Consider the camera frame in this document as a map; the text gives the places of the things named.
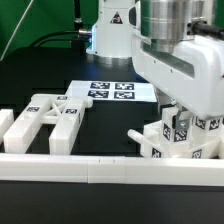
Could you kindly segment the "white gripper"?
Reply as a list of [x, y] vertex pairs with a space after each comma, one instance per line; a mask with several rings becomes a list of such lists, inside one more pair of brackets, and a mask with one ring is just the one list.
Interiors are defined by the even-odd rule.
[[175, 115], [176, 130], [189, 129], [192, 113], [203, 120], [224, 117], [224, 41], [196, 35], [169, 54], [152, 51], [135, 31], [132, 61], [136, 73], [156, 87], [160, 107], [183, 106]]

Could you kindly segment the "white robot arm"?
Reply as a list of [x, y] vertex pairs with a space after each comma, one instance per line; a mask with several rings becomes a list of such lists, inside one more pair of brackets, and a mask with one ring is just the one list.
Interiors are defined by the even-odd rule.
[[193, 115], [224, 118], [224, 29], [216, 0], [99, 0], [87, 55], [131, 62], [160, 107], [176, 104], [176, 124]]

